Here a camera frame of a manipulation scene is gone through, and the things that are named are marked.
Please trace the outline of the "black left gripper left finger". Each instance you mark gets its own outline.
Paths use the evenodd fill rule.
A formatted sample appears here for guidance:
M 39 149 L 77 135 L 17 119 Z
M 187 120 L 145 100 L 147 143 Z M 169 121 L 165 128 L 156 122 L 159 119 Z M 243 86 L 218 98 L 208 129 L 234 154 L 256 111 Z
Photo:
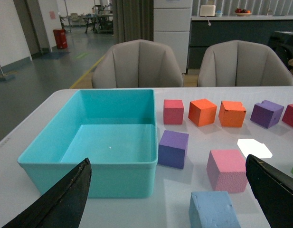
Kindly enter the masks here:
M 91 177 L 91 163 L 88 158 L 85 158 L 4 227 L 79 227 L 90 189 Z

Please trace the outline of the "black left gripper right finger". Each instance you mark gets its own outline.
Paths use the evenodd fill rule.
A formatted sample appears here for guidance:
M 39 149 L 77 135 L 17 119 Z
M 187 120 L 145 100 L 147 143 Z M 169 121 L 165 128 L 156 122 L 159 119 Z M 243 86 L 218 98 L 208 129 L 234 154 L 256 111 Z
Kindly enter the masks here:
M 270 227 L 293 228 L 293 178 L 252 154 L 246 177 Z

